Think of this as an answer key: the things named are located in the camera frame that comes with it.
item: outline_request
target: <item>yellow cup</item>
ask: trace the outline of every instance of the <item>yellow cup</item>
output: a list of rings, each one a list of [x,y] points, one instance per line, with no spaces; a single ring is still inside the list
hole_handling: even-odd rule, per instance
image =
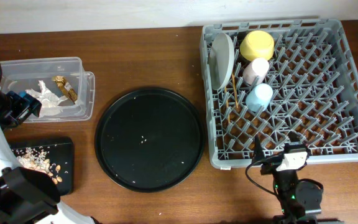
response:
[[[273,37],[264,31],[254,30],[241,42],[240,53],[250,62],[256,58],[269,60],[274,53]]]

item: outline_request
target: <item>clear plastic container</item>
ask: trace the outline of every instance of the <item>clear plastic container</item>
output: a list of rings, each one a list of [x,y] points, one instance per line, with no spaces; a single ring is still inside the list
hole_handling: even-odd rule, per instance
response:
[[[86,121],[91,118],[94,105],[94,75],[85,72],[82,61],[78,57],[65,58],[40,58],[30,60],[13,60],[0,62],[2,66],[2,80],[0,87],[3,93],[33,89],[40,92],[39,80],[45,82],[45,86],[54,94],[61,97],[52,77],[60,75],[66,78],[78,95],[74,104],[66,100],[59,104],[59,114],[37,118],[29,116],[26,123],[56,122],[56,121]],[[55,110],[56,108],[43,108],[43,110]]]

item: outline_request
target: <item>white wall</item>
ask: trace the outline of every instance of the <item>white wall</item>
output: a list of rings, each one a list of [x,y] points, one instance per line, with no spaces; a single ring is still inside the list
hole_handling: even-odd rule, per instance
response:
[[[358,0],[0,0],[0,33],[358,19]]]

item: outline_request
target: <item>black cutting board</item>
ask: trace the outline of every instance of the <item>black cutting board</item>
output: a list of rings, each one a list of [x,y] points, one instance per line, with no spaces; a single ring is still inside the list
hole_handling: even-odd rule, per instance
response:
[[[50,160],[50,164],[56,164],[50,171],[53,176],[60,176],[63,181],[57,184],[57,189],[61,196],[72,193],[74,188],[74,144],[69,137],[49,138],[49,139],[31,139],[21,142],[10,142],[15,156],[23,156],[25,149],[31,147],[40,152],[42,149],[48,151],[46,159]],[[55,168],[60,165],[59,173]]]

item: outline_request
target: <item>white cup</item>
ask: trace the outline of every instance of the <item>white cup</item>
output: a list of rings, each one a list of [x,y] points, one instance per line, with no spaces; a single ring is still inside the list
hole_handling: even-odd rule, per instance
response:
[[[264,81],[264,78],[269,70],[269,62],[264,58],[254,59],[242,73],[244,81],[248,84],[252,84],[256,77],[258,77],[258,82],[261,84]]]
[[[261,106],[263,106],[263,110],[265,111],[267,106],[270,103],[270,100],[273,96],[273,89],[266,83],[261,83],[248,94],[246,98],[246,105],[248,109],[253,112],[259,110]]]

